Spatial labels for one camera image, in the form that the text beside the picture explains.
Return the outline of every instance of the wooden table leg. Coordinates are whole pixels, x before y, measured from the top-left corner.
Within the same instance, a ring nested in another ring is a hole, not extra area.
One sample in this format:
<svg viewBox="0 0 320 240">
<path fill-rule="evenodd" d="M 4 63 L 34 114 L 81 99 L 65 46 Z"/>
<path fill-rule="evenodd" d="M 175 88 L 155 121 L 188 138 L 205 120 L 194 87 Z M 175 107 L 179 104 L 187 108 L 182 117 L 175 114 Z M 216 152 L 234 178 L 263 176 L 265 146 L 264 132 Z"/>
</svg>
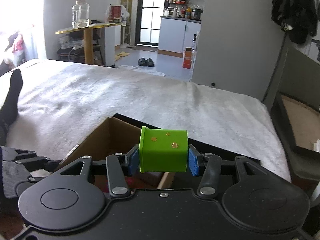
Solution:
<svg viewBox="0 0 320 240">
<path fill-rule="evenodd" d="M 92 29 L 84 29 L 84 57 L 85 63 L 94 65 L 93 45 L 92 45 Z"/>
</svg>

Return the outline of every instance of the table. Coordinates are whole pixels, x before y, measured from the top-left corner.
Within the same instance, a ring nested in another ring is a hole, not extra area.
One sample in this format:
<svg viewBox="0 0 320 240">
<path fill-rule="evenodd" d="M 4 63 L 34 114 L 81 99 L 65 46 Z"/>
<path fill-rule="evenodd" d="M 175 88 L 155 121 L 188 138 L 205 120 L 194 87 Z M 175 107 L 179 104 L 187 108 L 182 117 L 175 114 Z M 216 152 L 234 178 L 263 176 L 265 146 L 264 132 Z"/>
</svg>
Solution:
<svg viewBox="0 0 320 240">
<path fill-rule="evenodd" d="M 70 32 L 83 30 L 85 63 L 89 65 L 94 65 L 92 29 L 112 27 L 117 25 L 121 25 L 121 23 L 96 23 L 96 24 L 90 24 L 88 27 L 80 27 L 80 28 L 70 27 L 70 28 L 61 29 L 56 31 L 55 34 L 70 33 Z"/>
</svg>

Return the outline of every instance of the black jacket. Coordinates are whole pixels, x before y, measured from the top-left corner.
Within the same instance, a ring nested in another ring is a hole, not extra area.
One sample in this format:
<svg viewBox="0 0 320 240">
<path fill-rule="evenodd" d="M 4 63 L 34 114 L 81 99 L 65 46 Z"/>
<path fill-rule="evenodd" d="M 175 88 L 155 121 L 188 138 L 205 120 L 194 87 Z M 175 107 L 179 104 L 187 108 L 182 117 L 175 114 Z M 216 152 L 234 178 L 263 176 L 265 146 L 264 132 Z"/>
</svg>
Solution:
<svg viewBox="0 0 320 240">
<path fill-rule="evenodd" d="M 304 44 L 308 34 L 316 35 L 317 13 L 314 0 L 272 0 L 271 19 L 286 31 L 291 41 Z"/>
</svg>

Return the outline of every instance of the green container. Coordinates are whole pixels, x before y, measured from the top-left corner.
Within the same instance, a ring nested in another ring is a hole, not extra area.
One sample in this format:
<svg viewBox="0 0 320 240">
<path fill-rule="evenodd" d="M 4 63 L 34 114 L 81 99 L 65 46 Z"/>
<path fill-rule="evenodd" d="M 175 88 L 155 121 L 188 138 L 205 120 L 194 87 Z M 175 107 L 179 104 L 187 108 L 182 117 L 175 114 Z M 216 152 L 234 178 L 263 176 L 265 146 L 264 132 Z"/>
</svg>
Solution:
<svg viewBox="0 0 320 240">
<path fill-rule="evenodd" d="M 185 172 L 188 161 L 186 130 L 141 128 L 139 159 L 141 173 Z"/>
</svg>

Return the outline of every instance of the white bed sheet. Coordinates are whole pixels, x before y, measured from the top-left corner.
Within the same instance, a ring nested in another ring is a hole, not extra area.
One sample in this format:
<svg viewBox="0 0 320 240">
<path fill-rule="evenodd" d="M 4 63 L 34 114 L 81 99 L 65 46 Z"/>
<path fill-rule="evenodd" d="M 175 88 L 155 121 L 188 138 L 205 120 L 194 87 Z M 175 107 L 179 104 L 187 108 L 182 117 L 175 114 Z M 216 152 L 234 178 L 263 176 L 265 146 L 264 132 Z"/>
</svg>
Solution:
<svg viewBox="0 0 320 240">
<path fill-rule="evenodd" d="M 19 68 L 24 84 L 9 147 L 61 159 L 106 117 L 120 113 L 160 128 L 185 129 L 192 139 L 260 159 L 290 181 L 269 114 L 255 98 L 101 66 L 31 60 Z M 10 75 L 0 77 L 0 105 Z"/>
</svg>

